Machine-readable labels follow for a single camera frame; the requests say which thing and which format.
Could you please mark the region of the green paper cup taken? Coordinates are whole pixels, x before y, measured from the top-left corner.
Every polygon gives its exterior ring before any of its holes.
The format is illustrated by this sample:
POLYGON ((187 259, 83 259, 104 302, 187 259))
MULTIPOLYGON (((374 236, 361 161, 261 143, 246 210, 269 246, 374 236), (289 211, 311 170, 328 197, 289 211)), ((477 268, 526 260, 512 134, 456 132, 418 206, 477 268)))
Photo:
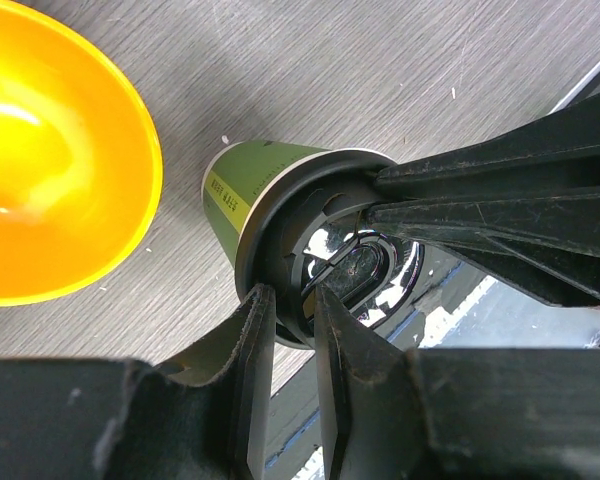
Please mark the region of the green paper cup taken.
POLYGON ((252 208, 268 186, 292 165, 325 150, 267 140, 235 143, 208 165, 201 186, 204 214, 231 264, 252 208))

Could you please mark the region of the black plastic coffee lid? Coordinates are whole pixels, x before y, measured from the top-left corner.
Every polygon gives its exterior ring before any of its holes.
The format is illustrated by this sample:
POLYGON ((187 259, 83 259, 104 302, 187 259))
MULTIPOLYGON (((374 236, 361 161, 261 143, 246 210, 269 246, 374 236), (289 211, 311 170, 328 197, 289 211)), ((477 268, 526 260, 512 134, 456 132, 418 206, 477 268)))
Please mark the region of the black plastic coffee lid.
POLYGON ((257 195, 238 241, 235 285, 239 296, 258 283, 274 288, 277 342, 313 348, 320 284, 369 328, 406 316, 425 248, 365 217, 385 200, 375 175, 393 163, 371 150, 321 151, 292 162, 257 195))

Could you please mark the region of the orange bowl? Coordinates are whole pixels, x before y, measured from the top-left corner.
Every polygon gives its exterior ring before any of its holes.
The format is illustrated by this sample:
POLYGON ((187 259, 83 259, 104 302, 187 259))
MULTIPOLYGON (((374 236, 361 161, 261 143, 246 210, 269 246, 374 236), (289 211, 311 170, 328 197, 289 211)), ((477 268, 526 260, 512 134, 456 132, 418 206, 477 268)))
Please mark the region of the orange bowl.
POLYGON ((0 307, 109 274, 141 243, 163 181, 141 96, 89 40, 0 1, 0 307))

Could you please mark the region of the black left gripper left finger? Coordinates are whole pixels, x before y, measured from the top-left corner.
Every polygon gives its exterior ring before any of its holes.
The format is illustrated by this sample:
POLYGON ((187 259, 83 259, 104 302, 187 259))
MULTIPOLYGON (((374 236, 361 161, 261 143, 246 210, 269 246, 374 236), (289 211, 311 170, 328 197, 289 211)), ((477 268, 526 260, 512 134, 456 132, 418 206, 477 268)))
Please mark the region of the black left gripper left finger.
POLYGON ((275 294, 158 366, 0 358, 0 479, 259 479, 275 294))

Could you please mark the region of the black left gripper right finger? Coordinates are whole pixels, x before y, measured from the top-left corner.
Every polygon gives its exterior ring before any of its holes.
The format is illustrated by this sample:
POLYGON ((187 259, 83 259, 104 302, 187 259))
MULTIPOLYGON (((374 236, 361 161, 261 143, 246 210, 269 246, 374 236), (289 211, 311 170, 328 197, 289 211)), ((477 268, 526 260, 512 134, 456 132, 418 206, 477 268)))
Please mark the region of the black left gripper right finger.
POLYGON ((315 290, 329 479, 600 479, 600 349, 403 351, 315 290))

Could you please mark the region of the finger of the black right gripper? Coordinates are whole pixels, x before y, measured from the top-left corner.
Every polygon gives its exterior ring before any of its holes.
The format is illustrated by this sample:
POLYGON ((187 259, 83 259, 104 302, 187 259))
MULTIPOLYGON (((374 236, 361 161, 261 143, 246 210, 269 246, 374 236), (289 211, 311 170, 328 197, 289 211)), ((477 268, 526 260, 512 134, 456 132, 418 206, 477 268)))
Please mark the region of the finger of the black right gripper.
POLYGON ((367 218, 544 304, 600 308, 600 187, 385 204, 367 218))
POLYGON ((600 93, 490 140, 382 170, 395 199, 600 187, 600 93))

